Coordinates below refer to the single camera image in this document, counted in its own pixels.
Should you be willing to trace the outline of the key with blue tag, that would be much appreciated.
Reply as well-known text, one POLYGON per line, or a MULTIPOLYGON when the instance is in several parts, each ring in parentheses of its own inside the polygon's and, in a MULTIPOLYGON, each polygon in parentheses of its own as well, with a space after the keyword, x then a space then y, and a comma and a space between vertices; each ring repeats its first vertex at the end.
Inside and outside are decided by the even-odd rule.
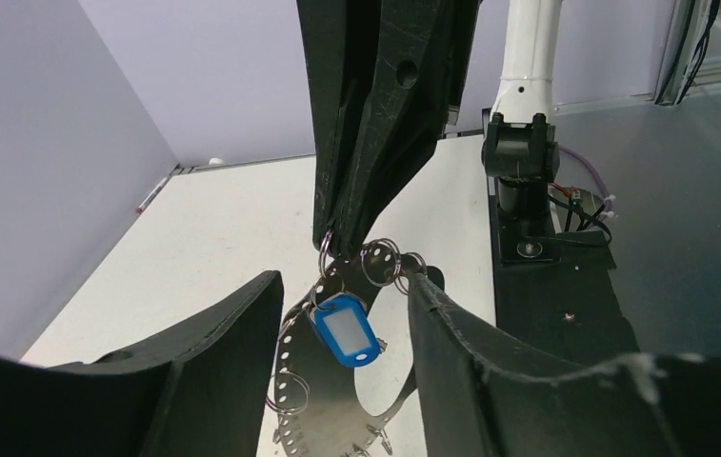
POLYGON ((368 366, 383 352, 365 303, 353 294, 341 292, 316 305, 312 321, 336 362, 343 367, 368 366))

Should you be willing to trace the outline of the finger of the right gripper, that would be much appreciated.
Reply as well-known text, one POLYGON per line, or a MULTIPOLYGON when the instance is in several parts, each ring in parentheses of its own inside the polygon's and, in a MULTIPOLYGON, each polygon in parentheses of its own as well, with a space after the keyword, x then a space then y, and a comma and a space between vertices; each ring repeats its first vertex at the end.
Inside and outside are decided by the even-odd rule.
POLYGON ((431 159, 459 105, 480 4, 371 1, 347 39, 358 65, 336 132, 334 254, 356 255, 388 204, 431 159))
POLYGON ((380 39, 395 1, 299 1, 316 152, 312 241, 332 256, 352 256, 398 192, 391 158, 361 155, 380 39))

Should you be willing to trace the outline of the metal key organizer plate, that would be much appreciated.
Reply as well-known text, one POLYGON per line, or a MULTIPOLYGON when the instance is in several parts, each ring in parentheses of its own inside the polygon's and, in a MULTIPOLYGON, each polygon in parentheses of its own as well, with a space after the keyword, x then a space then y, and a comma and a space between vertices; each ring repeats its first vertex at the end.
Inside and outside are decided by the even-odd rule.
POLYGON ((374 444, 393 454, 386 427, 416 391, 414 371, 384 412, 369 413, 356 393, 355 371, 336 362, 315 330, 315 306, 347 292, 365 303, 369 314, 383 288, 408 293, 408 280, 423 276, 439 288, 443 272, 414 251, 402 251, 390 238, 363 244, 352 256, 330 257, 326 238, 318 249, 318 278, 287 311, 277 336, 274 371, 266 405, 276 416, 273 441, 288 456, 367 456, 374 444))

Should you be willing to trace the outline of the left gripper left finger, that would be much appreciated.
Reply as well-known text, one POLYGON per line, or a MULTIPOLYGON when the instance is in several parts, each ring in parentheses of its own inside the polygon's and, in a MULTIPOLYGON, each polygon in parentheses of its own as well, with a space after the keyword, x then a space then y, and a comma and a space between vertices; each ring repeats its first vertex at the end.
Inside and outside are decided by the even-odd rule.
POLYGON ((284 287, 265 271, 92 363, 0 357, 0 456, 252 456, 284 287))

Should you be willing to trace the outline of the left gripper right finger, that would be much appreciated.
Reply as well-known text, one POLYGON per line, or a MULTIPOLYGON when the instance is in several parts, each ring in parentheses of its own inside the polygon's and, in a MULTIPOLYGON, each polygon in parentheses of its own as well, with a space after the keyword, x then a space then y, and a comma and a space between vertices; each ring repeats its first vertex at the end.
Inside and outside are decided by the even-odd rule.
POLYGON ((721 456, 721 356, 627 353, 579 365, 409 280, 430 456, 721 456))

